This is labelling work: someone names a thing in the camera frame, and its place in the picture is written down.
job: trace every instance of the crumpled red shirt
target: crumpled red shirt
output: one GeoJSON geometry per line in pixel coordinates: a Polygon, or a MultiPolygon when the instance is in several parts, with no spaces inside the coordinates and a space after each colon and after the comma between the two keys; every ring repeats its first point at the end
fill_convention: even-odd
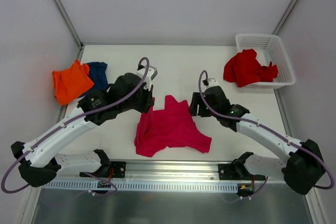
{"type": "Polygon", "coordinates": [[[152,157],[166,147],[209,152],[212,139],[198,131],[188,109],[186,100],[177,102],[167,95],[164,110],[153,111],[151,107],[148,114],[142,113],[134,140],[137,154],[152,157]]]}
{"type": "Polygon", "coordinates": [[[257,52],[253,49],[239,52],[224,67],[224,80],[237,83],[238,87],[244,87],[254,82],[273,82],[278,76],[277,65],[262,66],[257,58],[257,52]]]}

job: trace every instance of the gray wall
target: gray wall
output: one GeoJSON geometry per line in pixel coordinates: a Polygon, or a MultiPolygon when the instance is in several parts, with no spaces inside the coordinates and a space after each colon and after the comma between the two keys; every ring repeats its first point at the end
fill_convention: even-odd
{"type": "Polygon", "coordinates": [[[234,45],[272,33],[290,0],[62,0],[83,42],[234,45]]]}
{"type": "MultiPolygon", "coordinates": [[[[14,161],[10,145],[28,142],[55,123],[60,106],[51,72],[78,49],[51,0],[0,0],[0,177],[14,161]]],[[[8,189],[22,186],[17,169],[8,189]]],[[[21,193],[0,193],[1,223],[14,223],[21,193]]]]}
{"type": "MultiPolygon", "coordinates": [[[[319,143],[336,176],[336,2],[300,0],[280,36],[295,69],[297,83],[280,89],[293,135],[319,143]]],[[[327,176],[320,184],[328,185],[327,176]]],[[[320,191],[334,223],[336,189],[320,191]]]]}

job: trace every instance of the blue cloth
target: blue cloth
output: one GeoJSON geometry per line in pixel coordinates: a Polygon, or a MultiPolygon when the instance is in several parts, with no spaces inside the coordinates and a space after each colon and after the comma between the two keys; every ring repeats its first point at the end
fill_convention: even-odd
{"type": "Polygon", "coordinates": [[[93,90],[105,90],[108,82],[105,74],[107,64],[105,62],[89,62],[90,67],[89,78],[94,82],[91,89],[81,95],[84,96],[93,90]]]}

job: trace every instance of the clothing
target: clothing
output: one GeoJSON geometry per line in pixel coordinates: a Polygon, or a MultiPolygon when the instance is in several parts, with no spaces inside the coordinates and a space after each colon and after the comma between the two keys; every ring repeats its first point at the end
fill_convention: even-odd
{"type": "Polygon", "coordinates": [[[167,95],[164,110],[153,111],[151,107],[148,114],[141,114],[134,144],[137,154],[152,157],[166,147],[191,147],[207,153],[211,140],[198,131],[188,102],[177,102],[172,95],[167,95]]]}
{"type": "Polygon", "coordinates": [[[105,74],[107,64],[105,62],[89,62],[90,67],[89,78],[94,82],[93,87],[82,94],[82,96],[93,90],[105,90],[108,86],[107,77],[105,74]]]}
{"type": "Polygon", "coordinates": [[[94,83],[88,74],[90,67],[75,60],[69,69],[53,71],[55,97],[61,105],[66,105],[88,91],[94,83]]]}
{"type": "Polygon", "coordinates": [[[238,87],[244,87],[254,82],[272,82],[278,76],[277,65],[261,66],[256,59],[257,52],[253,49],[243,50],[224,67],[224,80],[237,83],[238,87]]]}

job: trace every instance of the white laundry basket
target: white laundry basket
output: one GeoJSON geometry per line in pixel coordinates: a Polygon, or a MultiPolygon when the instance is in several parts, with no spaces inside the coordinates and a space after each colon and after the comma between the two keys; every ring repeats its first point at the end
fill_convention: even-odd
{"type": "Polygon", "coordinates": [[[295,83],[295,76],[292,65],[289,61],[285,47],[279,36],[270,34],[237,34],[236,44],[238,52],[243,49],[254,49],[257,53],[257,59],[263,65],[269,65],[270,62],[278,67],[278,77],[273,82],[255,82],[247,87],[278,89],[286,85],[295,83]]]}

